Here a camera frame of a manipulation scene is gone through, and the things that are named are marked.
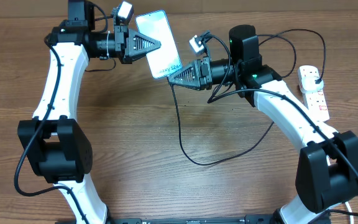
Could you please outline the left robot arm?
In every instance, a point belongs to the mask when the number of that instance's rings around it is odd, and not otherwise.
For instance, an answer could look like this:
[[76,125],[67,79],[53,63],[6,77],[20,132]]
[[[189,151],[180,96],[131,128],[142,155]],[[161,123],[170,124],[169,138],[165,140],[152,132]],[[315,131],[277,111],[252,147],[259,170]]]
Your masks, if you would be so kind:
[[81,80],[91,58],[123,64],[145,57],[161,43],[129,28],[134,8],[128,2],[103,15],[104,29],[96,30],[91,1],[69,1],[68,17],[45,37],[50,65],[44,92],[30,120],[18,124],[17,135],[35,175],[48,190],[59,190],[75,216],[75,223],[112,223],[90,172],[91,143],[77,122]]

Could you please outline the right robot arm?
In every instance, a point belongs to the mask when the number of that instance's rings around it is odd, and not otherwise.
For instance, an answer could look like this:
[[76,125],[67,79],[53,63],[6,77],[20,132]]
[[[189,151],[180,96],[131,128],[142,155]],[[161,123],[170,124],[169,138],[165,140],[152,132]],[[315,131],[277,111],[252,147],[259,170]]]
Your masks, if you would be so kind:
[[358,196],[358,137],[340,133],[322,121],[292,94],[283,77],[263,64],[255,27],[229,31],[226,59],[211,59],[210,32],[194,36],[190,46],[198,59],[169,76],[170,86],[211,90],[210,101],[232,94],[265,113],[299,153],[296,197],[271,215],[246,215],[246,223],[329,223],[340,203]]

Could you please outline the Galaxy smartphone teal screen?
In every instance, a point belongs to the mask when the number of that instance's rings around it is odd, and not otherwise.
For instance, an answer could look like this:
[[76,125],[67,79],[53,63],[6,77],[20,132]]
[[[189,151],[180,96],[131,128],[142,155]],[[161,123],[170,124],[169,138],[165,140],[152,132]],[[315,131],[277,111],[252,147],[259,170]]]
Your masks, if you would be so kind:
[[139,15],[135,19],[138,31],[160,42],[160,47],[147,53],[147,61],[154,79],[167,77],[182,68],[168,17],[163,10]]

